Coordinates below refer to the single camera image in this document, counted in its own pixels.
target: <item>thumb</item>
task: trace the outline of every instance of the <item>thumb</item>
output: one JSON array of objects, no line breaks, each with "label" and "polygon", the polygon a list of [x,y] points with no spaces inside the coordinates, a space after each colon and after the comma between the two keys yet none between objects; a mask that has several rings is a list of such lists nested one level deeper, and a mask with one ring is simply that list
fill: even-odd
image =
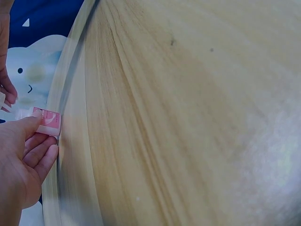
[{"label": "thumb", "polygon": [[38,129],[42,121],[42,112],[40,110],[32,113],[31,117],[26,117],[15,121],[15,125],[24,133],[25,140],[30,138]]}]

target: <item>finger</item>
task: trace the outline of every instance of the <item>finger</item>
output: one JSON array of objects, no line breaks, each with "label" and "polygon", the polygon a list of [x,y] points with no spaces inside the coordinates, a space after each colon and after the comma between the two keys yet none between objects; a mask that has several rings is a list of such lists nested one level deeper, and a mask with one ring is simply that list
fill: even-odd
[{"label": "finger", "polygon": [[4,87],[0,87],[0,92],[5,94],[5,99],[10,103],[10,104],[14,104],[16,102],[16,96],[9,93]]},{"label": "finger", "polygon": [[26,156],[30,150],[43,143],[48,137],[48,135],[42,133],[34,134],[25,142],[24,156]]},{"label": "finger", "polygon": [[49,173],[53,163],[55,162],[58,155],[58,146],[52,145],[41,159],[41,161],[34,168],[39,175],[41,184],[44,182],[47,174]]},{"label": "finger", "polygon": [[54,144],[56,144],[56,139],[54,137],[48,137],[43,143],[29,151],[29,153],[23,158],[23,162],[29,167],[35,168],[50,146]]},{"label": "finger", "polygon": [[8,77],[8,72],[6,67],[4,67],[0,71],[0,83],[8,93],[12,94],[13,96],[15,96],[15,98],[17,98],[18,96],[17,90],[15,89],[14,85],[11,83]]},{"label": "finger", "polygon": [[37,131],[42,120],[41,111],[35,111],[32,117],[26,117],[21,120],[13,122],[14,125],[23,132],[25,140],[32,137]]}]

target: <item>fingernail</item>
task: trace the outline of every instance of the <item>fingernail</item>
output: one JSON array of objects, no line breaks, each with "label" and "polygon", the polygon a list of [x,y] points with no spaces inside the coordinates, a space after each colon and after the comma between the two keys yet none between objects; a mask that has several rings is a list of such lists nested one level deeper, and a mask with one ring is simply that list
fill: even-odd
[{"label": "fingernail", "polygon": [[42,111],[41,110],[36,110],[32,113],[33,117],[39,118],[42,117]]}]

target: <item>wood grain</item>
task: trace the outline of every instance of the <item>wood grain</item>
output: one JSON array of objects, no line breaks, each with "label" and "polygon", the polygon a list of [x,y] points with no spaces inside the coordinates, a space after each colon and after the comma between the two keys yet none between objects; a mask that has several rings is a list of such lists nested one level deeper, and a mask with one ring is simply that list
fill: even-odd
[{"label": "wood grain", "polygon": [[299,12],[102,0],[61,80],[62,225],[299,225]]}]

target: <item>wooden edge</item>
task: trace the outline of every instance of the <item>wooden edge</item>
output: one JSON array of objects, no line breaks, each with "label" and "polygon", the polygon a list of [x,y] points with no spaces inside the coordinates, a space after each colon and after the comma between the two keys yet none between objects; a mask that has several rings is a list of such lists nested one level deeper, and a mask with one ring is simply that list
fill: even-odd
[{"label": "wooden edge", "polygon": [[[50,88],[48,97],[47,109],[63,113],[63,108],[59,109],[61,96],[67,79],[67,74],[71,65],[73,56],[76,54],[76,49],[80,43],[83,31],[88,24],[89,15],[93,10],[93,6],[98,3],[97,0],[85,0],[79,10],[79,13],[74,21],[72,29],[69,33],[68,39],[62,51],[60,60],[58,62],[53,82]],[[61,213],[59,207],[58,181],[57,172],[59,165],[55,161],[48,176],[42,184],[43,197],[43,213],[45,226],[53,225],[54,220],[57,226],[61,226]]]}]

